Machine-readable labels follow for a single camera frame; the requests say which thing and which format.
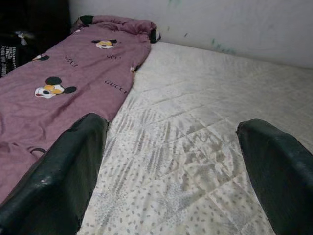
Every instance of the white mattress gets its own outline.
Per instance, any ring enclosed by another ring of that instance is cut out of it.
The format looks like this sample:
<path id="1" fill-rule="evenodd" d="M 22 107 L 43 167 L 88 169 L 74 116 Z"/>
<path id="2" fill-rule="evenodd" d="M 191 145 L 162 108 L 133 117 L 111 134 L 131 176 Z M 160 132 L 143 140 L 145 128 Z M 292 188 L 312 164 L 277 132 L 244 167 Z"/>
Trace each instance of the white mattress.
<path id="1" fill-rule="evenodd" d="M 108 132 L 78 235 L 271 235 L 237 137 L 264 119 L 313 151 L 313 71 L 153 45 Z"/>

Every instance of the cartoon print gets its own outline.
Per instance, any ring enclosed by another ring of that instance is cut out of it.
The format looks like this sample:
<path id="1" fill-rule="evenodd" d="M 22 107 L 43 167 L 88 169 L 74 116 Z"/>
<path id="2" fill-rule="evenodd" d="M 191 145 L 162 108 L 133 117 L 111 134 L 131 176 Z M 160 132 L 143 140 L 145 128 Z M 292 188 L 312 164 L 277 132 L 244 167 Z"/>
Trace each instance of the cartoon print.
<path id="1" fill-rule="evenodd" d="M 44 87 L 39 87 L 35 90 L 36 97 L 50 99 L 58 94 L 72 93 L 76 91 L 76 87 L 64 88 L 61 85 L 62 80 L 58 77 L 49 77 L 47 78 L 45 83 L 46 85 Z"/>
<path id="2" fill-rule="evenodd" d="M 37 55 L 34 59 L 32 59 L 31 61 L 35 61 L 35 60 L 41 60 L 41 61 L 44 61 L 44 60 L 47 60 L 47 59 L 49 59 L 50 58 L 50 56 L 48 56 L 48 55 L 44 55 L 44 56 L 42 56 L 42 55 Z"/>
<path id="3" fill-rule="evenodd" d="M 110 49 L 114 46 L 115 43 L 117 43 L 116 39 L 109 40 L 109 41 L 100 41 L 100 40 L 94 40 L 92 43 L 96 43 L 96 46 L 101 49 Z"/>

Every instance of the folded blanket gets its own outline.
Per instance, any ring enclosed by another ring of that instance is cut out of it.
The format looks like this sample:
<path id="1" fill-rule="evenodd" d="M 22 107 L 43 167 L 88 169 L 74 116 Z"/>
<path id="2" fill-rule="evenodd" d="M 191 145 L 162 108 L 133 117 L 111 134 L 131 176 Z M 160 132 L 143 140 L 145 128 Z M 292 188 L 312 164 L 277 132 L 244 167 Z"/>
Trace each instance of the folded blanket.
<path id="1" fill-rule="evenodd" d="M 0 80 L 0 202 L 57 137 L 94 112 L 112 121 L 156 25 L 84 16 L 74 33 Z"/>

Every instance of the white wall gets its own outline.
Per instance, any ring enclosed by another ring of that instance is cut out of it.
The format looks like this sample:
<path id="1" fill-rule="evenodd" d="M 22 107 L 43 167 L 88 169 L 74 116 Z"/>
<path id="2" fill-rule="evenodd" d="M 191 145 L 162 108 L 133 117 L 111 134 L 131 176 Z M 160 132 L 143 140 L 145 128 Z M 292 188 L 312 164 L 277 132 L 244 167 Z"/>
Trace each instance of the white wall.
<path id="1" fill-rule="evenodd" d="M 162 41 L 313 68 L 313 0 L 70 0 L 72 20 L 154 21 Z"/>

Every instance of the purple blanket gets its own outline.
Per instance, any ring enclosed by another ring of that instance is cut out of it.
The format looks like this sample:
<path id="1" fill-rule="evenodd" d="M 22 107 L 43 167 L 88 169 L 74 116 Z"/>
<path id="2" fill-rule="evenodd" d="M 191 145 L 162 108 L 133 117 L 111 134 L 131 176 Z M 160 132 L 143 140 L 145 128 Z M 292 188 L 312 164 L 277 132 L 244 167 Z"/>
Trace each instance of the purple blanket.
<path id="1" fill-rule="evenodd" d="M 113 120 L 155 29 L 151 21 L 81 17 L 72 35 L 0 79 L 0 203 L 78 118 Z"/>

